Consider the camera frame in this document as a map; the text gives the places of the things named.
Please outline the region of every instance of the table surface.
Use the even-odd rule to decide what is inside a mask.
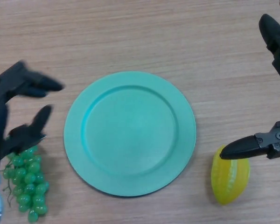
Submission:
[[[45,99],[9,103],[8,130],[30,122],[42,106],[55,105],[40,144],[51,188],[49,212],[39,223],[280,224],[280,159],[250,159],[250,182],[230,205],[220,206],[210,187],[218,147],[267,132],[280,120],[280,77],[258,28],[264,13],[280,22],[279,1],[0,0],[0,73],[24,59],[66,84]],[[122,70],[173,83],[197,123],[194,159],[183,173],[158,192],[130,199],[89,187],[63,146],[64,122],[77,95]],[[5,207],[2,223],[27,223],[15,200]]]

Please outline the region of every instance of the green grapes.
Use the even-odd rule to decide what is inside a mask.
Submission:
[[[41,158],[40,155],[35,155],[35,156],[32,158],[32,160],[33,160],[34,162],[41,163],[42,158]]]
[[[42,195],[35,195],[32,199],[33,205],[41,206],[45,204],[45,197]]]
[[[46,193],[46,191],[47,191],[47,187],[45,184],[41,183],[36,186],[35,193],[37,195],[43,195],[44,193]]]
[[[13,165],[14,165],[15,167],[21,167],[21,166],[24,165],[24,160],[23,160],[20,156],[16,155],[16,156],[12,159],[12,163],[13,163]]]
[[[48,208],[45,204],[33,206],[34,211],[39,215],[44,215],[48,212]]]
[[[43,184],[46,186],[46,191],[48,191],[50,188],[49,182],[45,181]]]
[[[45,193],[49,190],[49,182],[43,176],[40,165],[42,158],[34,154],[36,151],[37,146],[20,154],[9,154],[10,163],[2,172],[3,178],[15,185],[11,193],[19,204],[19,212],[29,211],[30,223],[37,222],[39,216],[48,212]]]
[[[28,172],[36,174],[41,169],[41,165],[38,162],[33,162],[28,167]]]
[[[19,204],[19,211],[20,212],[26,212],[30,209],[29,204]]]
[[[12,183],[13,183],[14,185],[20,185],[20,184],[21,184],[21,179],[20,179],[19,177],[14,177],[14,178],[12,179]]]
[[[27,174],[27,171],[25,168],[21,167],[21,168],[18,168],[16,171],[15,171],[15,176],[22,179],[26,176]]]
[[[33,209],[31,209],[28,214],[28,221],[30,223],[35,223],[37,222],[37,220],[38,220],[38,214]]]
[[[30,195],[27,194],[21,194],[19,196],[17,196],[17,203],[24,205],[24,204],[28,204],[31,200]]]
[[[21,186],[15,186],[13,189],[14,196],[19,196],[19,195],[23,194],[23,192],[24,192],[24,189]]]
[[[35,183],[43,183],[44,178],[43,178],[43,174],[42,173],[37,173],[35,174]]]
[[[24,192],[28,195],[32,195],[35,193],[35,186],[34,184],[30,183],[30,184],[27,184],[27,186],[25,187],[24,189]]]
[[[27,175],[24,178],[26,184],[33,183],[35,180],[36,180],[36,176],[32,173],[27,173]]]

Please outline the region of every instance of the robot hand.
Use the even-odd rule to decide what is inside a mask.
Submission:
[[[6,103],[17,95],[43,98],[49,91],[62,89],[63,86],[59,82],[39,72],[28,70],[21,61],[0,75],[0,160],[11,152],[18,154],[37,145],[45,137],[42,129],[51,113],[51,106],[45,106],[37,113],[31,125],[22,125],[11,130],[8,138],[4,140],[8,117]]]
[[[266,48],[273,54],[272,65],[280,75],[280,24],[264,14],[259,21],[259,29]],[[269,159],[280,157],[280,121],[268,133],[257,133],[230,143],[222,150],[220,157],[235,160],[264,154]]]

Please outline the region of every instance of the grape stem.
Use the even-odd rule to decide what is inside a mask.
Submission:
[[[8,179],[7,184],[8,184],[8,187],[7,187],[7,188],[9,189],[9,194],[8,194],[8,197],[7,197],[7,202],[8,202],[9,207],[11,207],[11,200],[12,200],[13,198],[11,198],[11,199],[9,200],[9,197],[11,196],[10,179]]]
[[[4,170],[6,170],[7,168],[9,168],[9,167],[11,167],[11,166],[12,166],[11,161],[9,161],[8,164],[5,166],[5,169],[4,169]],[[9,207],[11,208],[11,201],[12,201],[12,199],[13,199],[14,197],[12,197],[11,199],[9,199],[9,197],[11,196],[11,193],[12,193],[12,190],[11,190],[11,187],[10,187],[10,178],[9,178],[8,181],[7,181],[7,187],[4,188],[2,191],[4,192],[4,191],[6,191],[7,189],[9,189],[9,194],[8,194],[8,197],[7,197],[7,202],[8,202]]]

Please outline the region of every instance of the green plate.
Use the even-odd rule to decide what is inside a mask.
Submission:
[[[141,196],[172,182],[196,141],[192,109],[158,76],[127,71],[88,86],[70,108],[64,146],[75,171],[94,188]]]

